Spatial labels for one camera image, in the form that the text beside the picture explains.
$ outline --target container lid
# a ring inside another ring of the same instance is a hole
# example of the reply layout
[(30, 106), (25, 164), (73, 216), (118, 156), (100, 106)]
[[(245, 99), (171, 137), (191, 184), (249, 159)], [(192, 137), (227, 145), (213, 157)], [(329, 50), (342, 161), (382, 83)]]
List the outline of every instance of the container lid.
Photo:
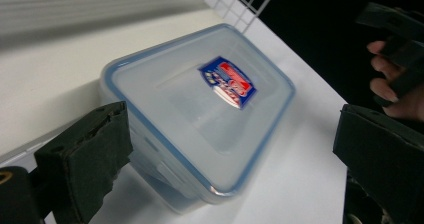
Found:
[(294, 95), (287, 76), (226, 24), (118, 59), (103, 82), (223, 196), (243, 185)]

